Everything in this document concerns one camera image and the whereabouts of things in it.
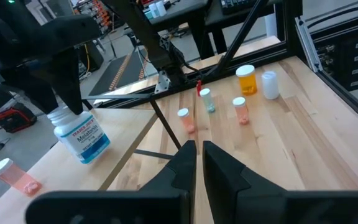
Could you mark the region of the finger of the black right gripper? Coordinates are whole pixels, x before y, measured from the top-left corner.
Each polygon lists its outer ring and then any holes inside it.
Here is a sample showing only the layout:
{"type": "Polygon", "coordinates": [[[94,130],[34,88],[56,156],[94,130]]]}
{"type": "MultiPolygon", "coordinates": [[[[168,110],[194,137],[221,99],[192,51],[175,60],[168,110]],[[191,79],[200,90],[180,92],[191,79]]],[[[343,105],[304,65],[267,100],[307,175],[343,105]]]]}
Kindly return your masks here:
{"type": "Polygon", "coordinates": [[[19,65],[19,84],[31,102],[45,114],[58,107],[51,85],[48,82],[48,72],[40,63],[27,62],[19,65]]]}
{"type": "Polygon", "coordinates": [[[52,59],[52,84],[57,95],[74,112],[83,112],[79,82],[79,57],[75,49],[67,49],[52,59]]]}

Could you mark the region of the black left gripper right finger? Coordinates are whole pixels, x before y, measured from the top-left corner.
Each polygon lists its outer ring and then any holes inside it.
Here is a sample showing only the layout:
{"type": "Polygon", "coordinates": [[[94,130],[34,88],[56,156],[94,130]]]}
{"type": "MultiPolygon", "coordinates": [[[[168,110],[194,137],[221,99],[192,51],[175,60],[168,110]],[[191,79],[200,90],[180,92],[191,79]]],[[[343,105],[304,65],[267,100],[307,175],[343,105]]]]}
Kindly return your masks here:
{"type": "Polygon", "coordinates": [[[358,224],[358,190],[286,190],[211,141],[203,171],[215,224],[358,224]]]}

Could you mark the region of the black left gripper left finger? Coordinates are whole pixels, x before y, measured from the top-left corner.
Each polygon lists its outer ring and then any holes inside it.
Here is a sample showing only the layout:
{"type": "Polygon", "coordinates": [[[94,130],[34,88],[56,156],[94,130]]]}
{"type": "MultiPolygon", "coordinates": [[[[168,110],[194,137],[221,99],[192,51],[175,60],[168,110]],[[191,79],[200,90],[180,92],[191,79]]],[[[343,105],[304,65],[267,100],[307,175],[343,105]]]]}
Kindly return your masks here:
{"type": "Polygon", "coordinates": [[[182,145],[139,190],[54,191],[25,211],[26,224],[192,224],[196,143],[182,145]]]}

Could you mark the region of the white melatonin bottle blue label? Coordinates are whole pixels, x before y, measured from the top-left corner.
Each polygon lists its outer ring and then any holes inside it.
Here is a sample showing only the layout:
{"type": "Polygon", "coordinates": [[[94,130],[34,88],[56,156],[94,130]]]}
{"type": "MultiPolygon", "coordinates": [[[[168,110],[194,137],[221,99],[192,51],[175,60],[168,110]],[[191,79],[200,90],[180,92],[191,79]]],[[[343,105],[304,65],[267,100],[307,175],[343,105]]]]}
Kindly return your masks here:
{"type": "Polygon", "coordinates": [[[47,118],[55,126],[54,135],[82,164],[91,163],[111,143],[96,117],[87,111],[74,114],[64,106],[47,114],[47,118]]]}

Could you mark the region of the pink vial white cap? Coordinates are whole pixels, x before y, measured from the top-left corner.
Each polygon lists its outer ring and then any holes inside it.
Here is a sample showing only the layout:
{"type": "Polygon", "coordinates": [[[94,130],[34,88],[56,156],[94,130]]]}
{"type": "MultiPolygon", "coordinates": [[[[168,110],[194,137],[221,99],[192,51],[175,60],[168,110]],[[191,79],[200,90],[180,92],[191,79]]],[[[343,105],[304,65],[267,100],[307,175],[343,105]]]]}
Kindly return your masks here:
{"type": "Polygon", "coordinates": [[[232,100],[235,108],[237,118],[240,124],[247,125],[249,123],[249,112],[247,109],[246,99],[244,97],[237,97],[232,100]]]}
{"type": "Polygon", "coordinates": [[[42,188],[42,184],[38,180],[15,165],[10,158],[0,161],[0,180],[29,197],[35,195],[42,188]]]}
{"type": "Polygon", "coordinates": [[[195,125],[193,118],[191,117],[190,111],[188,108],[182,108],[177,112],[178,117],[181,119],[182,124],[186,131],[191,134],[195,131],[195,125]]]}

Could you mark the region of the teal vial white cap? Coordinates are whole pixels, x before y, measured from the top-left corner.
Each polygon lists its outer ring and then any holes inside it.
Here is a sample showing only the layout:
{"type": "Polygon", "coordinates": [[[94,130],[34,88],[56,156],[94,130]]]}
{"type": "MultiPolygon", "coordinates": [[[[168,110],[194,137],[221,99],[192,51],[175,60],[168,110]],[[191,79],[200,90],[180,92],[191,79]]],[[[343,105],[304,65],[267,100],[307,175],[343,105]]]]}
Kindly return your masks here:
{"type": "Polygon", "coordinates": [[[215,105],[209,88],[204,88],[200,91],[200,97],[203,99],[207,112],[213,113],[215,111],[215,105]]]}

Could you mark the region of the grey lid small jar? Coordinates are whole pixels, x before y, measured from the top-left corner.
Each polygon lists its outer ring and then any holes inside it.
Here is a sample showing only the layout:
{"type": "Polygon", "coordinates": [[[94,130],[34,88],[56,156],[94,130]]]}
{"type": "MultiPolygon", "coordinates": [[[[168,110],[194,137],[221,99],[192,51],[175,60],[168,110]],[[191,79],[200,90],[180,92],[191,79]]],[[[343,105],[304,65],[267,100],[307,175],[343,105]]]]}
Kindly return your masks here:
{"type": "Polygon", "coordinates": [[[279,97],[278,79],[273,71],[266,71],[262,74],[262,88],[264,97],[274,100],[279,97]]]}

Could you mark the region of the wooden shelf black metal legs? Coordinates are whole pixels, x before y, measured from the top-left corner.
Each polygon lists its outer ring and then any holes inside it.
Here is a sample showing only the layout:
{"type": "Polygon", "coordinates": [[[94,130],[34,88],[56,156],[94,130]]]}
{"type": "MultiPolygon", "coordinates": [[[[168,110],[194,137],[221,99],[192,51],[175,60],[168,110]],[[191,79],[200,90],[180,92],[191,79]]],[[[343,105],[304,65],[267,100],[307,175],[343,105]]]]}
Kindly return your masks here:
{"type": "Polygon", "coordinates": [[[12,159],[38,180],[41,193],[55,190],[138,189],[167,163],[136,150],[174,154],[177,147],[149,104],[133,109],[95,109],[111,143],[90,164],[81,164],[53,134],[45,115],[14,134],[0,129],[0,160],[12,159]]]}

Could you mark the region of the red and black tool case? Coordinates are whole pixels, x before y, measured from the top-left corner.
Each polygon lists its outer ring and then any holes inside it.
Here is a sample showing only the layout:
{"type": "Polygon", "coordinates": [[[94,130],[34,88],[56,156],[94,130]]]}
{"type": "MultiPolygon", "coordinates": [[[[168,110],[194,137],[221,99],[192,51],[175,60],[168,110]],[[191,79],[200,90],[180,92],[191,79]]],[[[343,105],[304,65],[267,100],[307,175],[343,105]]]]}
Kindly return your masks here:
{"type": "Polygon", "coordinates": [[[16,103],[0,111],[0,127],[7,133],[15,133],[28,128],[36,121],[36,115],[22,103],[16,103]]]}

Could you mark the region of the black hazard-striped floor mat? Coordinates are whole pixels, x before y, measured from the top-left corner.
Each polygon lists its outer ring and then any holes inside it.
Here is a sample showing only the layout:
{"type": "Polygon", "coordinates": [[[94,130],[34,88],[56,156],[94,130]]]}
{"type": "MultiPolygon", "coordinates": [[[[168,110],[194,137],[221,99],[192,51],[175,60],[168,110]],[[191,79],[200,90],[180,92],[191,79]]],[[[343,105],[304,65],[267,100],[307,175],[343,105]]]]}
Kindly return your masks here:
{"type": "Polygon", "coordinates": [[[142,49],[113,60],[89,95],[101,95],[144,79],[148,59],[148,53],[142,49]]]}

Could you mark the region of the orange parts bins rack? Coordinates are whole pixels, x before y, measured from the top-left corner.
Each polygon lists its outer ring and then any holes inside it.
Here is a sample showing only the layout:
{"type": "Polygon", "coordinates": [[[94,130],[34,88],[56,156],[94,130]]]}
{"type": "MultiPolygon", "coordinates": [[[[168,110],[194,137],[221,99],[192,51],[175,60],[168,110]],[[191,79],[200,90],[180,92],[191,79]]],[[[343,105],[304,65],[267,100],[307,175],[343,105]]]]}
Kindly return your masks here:
{"type": "Polygon", "coordinates": [[[100,0],[92,0],[91,8],[94,12],[93,17],[99,24],[102,31],[108,30],[111,25],[110,13],[104,8],[104,4],[100,0]]]}

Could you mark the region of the small white container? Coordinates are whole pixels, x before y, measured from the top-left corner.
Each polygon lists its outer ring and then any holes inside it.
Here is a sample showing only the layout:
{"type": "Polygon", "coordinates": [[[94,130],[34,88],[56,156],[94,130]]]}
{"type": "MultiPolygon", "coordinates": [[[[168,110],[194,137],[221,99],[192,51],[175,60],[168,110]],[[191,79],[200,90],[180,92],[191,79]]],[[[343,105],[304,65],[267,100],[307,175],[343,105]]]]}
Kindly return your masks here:
{"type": "Polygon", "coordinates": [[[165,16],[167,14],[163,1],[157,2],[156,7],[157,7],[157,10],[158,10],[158,13],[159,13],[160,17],[163,17],[163,16],[165,16]]]}
{"type": "Polygon", "coordinates": [[[157,18],[160,16],[156,3],[150,4],[149,9],[153,18],[157,18]]]}

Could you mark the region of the amber bottle white cap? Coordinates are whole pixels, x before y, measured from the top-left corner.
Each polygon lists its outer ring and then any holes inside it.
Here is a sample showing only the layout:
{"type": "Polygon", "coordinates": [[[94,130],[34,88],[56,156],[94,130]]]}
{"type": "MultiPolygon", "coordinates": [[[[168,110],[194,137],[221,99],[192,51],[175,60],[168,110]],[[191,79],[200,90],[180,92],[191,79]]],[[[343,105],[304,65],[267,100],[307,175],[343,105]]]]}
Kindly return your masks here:
{"type": "Polygon", "coordinates": [[[236,70],[239,85],[243,95],[253,95],[257,92],[257,82],[255,77],[255,67],[253,65],[243,65],[236,70]]]}

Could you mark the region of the black desk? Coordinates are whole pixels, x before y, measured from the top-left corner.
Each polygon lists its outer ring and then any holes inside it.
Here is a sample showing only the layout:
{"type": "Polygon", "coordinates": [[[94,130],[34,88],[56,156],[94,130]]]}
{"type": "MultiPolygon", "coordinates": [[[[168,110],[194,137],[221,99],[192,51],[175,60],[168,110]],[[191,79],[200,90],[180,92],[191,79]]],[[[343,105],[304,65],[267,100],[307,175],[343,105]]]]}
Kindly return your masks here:
{"type": "Polygon", "coordinates": [[[217,53],[223,53],[227,50],[223,29],[244,22],[252,8],[233,14],[224,15],[221,10],[219,0],[212,0],[211,6],[206,16],[206,32],[212,33],[217,53]]]}
{"type": "Polygon", "coordinates": [[[187,23],[195,41],[201,59],[214,55],[209,35],[206,31],[205,19],[212,0],[180,0],[163,17],[151,19],[156,31],[187,23]]]}

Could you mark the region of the silver aluminium extrusion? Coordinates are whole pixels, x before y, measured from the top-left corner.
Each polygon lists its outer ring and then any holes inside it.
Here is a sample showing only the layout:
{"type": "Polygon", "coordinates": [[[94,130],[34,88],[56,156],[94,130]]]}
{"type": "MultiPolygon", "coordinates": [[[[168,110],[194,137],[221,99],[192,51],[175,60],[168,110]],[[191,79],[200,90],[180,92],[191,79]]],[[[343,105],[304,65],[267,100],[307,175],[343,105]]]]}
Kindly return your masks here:
{"type": "Polygon", "coordinates": [[[320,72],[323,70],[322,64],[319,60],[316,47],[313,39],[311,38],[310,32],[306,26],[305,21],[301,16],[295,17],[295,28],[300,44],[303,48],[306,60],[309,68],[313,72],[320,72]]]}

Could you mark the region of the black drawer cabinet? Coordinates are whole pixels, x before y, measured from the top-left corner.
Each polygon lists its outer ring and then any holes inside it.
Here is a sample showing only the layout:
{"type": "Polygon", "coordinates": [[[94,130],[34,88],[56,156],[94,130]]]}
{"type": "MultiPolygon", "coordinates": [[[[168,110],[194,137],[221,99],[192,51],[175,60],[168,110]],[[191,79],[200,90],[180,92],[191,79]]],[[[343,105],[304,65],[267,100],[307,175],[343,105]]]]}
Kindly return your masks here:
{"type": "Polygon", "coordinates": [[[333,46],[328,65],[332,77],[345,89],[358,90],[358,16],[311,33],[317,48],[333,46]]]}

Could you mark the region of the black keyboard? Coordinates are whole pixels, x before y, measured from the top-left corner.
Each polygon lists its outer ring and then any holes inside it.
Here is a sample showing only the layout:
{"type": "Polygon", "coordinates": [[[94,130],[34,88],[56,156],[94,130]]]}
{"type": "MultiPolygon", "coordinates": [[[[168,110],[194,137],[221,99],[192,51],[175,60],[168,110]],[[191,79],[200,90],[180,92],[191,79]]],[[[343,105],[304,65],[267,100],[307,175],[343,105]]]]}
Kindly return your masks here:
{"type": "Polygon", "coordinates": [[[250,9],[257,0],[219,0],[224,15],[250,9]]]}

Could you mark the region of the silver corner bracket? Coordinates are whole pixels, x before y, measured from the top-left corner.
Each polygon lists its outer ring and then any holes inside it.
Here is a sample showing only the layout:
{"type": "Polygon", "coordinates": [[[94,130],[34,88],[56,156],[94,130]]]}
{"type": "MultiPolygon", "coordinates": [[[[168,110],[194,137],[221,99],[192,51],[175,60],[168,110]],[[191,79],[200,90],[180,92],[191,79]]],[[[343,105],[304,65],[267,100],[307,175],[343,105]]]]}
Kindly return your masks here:
{"type": "Polygon", "coordinates": [[[165,71],[159,71],[158,73],[158,80],[155,86],[154,93],[159,94],[165,92],[169,89],[170,86],[170,79],[167,77],[165,71]]]}

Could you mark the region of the black metal table frame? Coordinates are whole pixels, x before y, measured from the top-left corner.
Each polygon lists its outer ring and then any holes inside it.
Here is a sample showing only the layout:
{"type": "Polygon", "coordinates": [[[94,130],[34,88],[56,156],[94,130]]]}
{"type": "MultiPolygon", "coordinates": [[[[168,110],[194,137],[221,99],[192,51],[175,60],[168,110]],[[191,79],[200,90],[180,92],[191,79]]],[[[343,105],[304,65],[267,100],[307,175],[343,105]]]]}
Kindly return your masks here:
{"type": "MultiPolygon", "coordinates": [[[[256,21],[256,15],[262,11],[262,8],[266,4],[267,0],[257,0],[256,6],[250,11],[250,17],[244,22],[228,53],[219,60],[217,65],[208,65],[206,68],[201,68],[198,71],[192,70],[188,74],[188,79],[185,83],[170,87],[167,91],[159,94],[152,93],[151,87],[147,87],[128,95],[87,96],[82,99],[82,104],[89,110],[93,109],[93,106],[89,103],[90,100],[107,100],[106,103],[101,104],[102,108],[130,108],[146,102],[150,102],[154,106],[155,100],[189,90],[196,86],[198,80],[201,80],[202,84],[207,84],[230,77],[234,74],[236,68],[246,63],[263,66],[270,62],[278,62],[285,56],[306,58],[295,28],[295,17],[302,15],[301,0],[283,0],[283,25],[286,41],[240,56],[238,59],[234,58],[235,51],[239,50],[240,47],[240,39],[250,31],[252,23],[256,21]]],[[[358,100],[324,70],[320,72],[312,71],[310,77],[318,77],[358,115],[358,100]]]]}

